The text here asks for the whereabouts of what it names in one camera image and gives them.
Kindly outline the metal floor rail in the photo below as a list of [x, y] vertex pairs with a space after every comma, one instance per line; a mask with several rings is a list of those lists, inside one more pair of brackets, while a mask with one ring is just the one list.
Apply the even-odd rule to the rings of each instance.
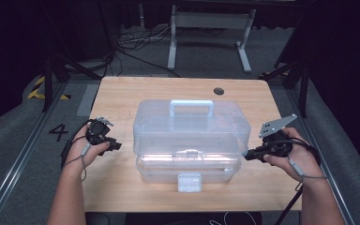
[[20, 106], [0, 117], [0, 213], [66, 88], [64, 83], [56, 85], [49, 107], [42, 99], [25, 98]]
[[310, 127], [310, 123], [306, 117], [302, 115], [302, 112], [299, 109], [299, 103], [298, 103], [298, 96], [294, 93], [293, 90], [286, 90], [285, 91], [288, 100], [290, 101], [290, 104], [292, 105], [292, 111], [298, 116], [297, 122], [301, 126], [298, 130], [300, 134], [313, 146], [317, 149], [320, 157], [321, 157], [321, 169], [323, 173], [328, 177], [327, 181], [331, 186], [331, 189], [335, 195], [335, 198], [337, 200], [337, 204], [340, 208], [340, 212], [345, 220], [346, 225], [355, 225], [353, 218], [351, 216], [351, 213], [349, 211], [348, 206], [344, 202], [343, 196], [338, 188], [337, 181], [335, 177], [333, 176], [332, 172], [330, 171], [330, 168], [328, 167], [328, 164], [324, 158], [324, 155], [322, 153], [322, 149], [320, 147], [320, 144], [317, 142], [317, 139]]

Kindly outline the black tripod stand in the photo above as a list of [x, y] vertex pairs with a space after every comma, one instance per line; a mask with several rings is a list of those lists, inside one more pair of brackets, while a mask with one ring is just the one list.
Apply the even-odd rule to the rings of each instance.
[[298, 107], [301, 115], [307, 117], [307, 94], [308, 94], [308, 63], [304, 61], [296, 61], [276, 68], [271, 72], [263, 72], [259, 75], [260, 80], [269, 81], [279, 75], [288, 73], [282, 86], [285, 89], [293, 89], [300, 83]]
[[42, 111], [44, 113], [48, 111], [53, 104], [53, 76], [55, 76], [60, 83], [66, 83], [69, 81], [69, 73], [66, 69], [66, 65], [72, 66], [91, 79], [102, 79], [102, 76], [97, 75], [90, 69], [82, 66], [73, 59], [70, 59], [68, 56], [64, 56], [63, 54], [56, 52], [49, 53], [45, 61], [45, 69], [43, 73], [45, 78], [45, 99]]

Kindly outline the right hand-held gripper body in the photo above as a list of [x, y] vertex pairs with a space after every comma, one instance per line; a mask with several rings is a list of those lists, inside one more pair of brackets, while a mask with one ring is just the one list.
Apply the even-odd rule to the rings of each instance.
[[296, 118], [296, 114], [291, 114], [277, 120], [264, 122], [259, 133], [259, 137], [262, 139], [262, 145], [258, 148], [259, 152], [262, 155], [285, 157], [293, 146], [283, 129]]

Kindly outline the grey metal desk frame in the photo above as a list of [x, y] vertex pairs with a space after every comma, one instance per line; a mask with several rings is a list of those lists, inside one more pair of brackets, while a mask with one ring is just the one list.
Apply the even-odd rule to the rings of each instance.
[[243, 38], [236, 42], [235, 46], [238, 55], [246, 73], [251, 72], [251, 66], [248, 61], [246, 44], [248, 36], [255, 19], [256, 10], [251, 9], [246, 14], [229, 13], [207, 13], [207, 12], [184, 12], [179, 11], [177, 5], [172, 5], [170, 20], [171, 43], [168, 56], [168, 69], [175, 68], [176, 59], [176, 29], [181, 28], [216, 28], [216, 29], [237, 29], [243, 31]]

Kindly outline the person's left hand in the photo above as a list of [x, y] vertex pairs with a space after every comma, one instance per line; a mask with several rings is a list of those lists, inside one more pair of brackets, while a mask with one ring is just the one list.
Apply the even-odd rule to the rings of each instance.
[[87, 129], [88, 126], [83, 126], [75, 135], [75, 140], [69, 149], [63, 171], [80, 173], [110, 146], [108, 142], [98, 145], [90, 144], [85, 138]]

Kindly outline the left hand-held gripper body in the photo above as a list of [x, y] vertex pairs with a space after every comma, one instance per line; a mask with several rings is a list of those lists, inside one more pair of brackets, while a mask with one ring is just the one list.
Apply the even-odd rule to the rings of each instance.
[[107, 137], [110, 132], [110, 127], [113, 124], [104, 117], [97, 117], [96, 119], [89, 119], [89, 127], [86, 131], [86, 139], [92, 145], [100, 143], [112, 143], [112, 139]]

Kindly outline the person's right hand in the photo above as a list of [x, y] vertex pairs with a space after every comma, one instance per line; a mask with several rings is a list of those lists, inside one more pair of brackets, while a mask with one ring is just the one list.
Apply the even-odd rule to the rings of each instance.
[[298, 182], [307, 184], [313, 179], [324, 179], [321, 167], [315, 157], [300, 144], [293, 144], [292, 151], [287, 157], [265, 155], [263, 159], [273, 166], [282, 169], [286, 174]]

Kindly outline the clear plastic storage box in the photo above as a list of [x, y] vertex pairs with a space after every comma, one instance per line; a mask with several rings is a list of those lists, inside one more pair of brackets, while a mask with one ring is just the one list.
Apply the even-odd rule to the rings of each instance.
[[199, 192], [240, 170], [251, 127], [232, 101], [147, 99], [133, 124], [136, 168], [146, 183]]

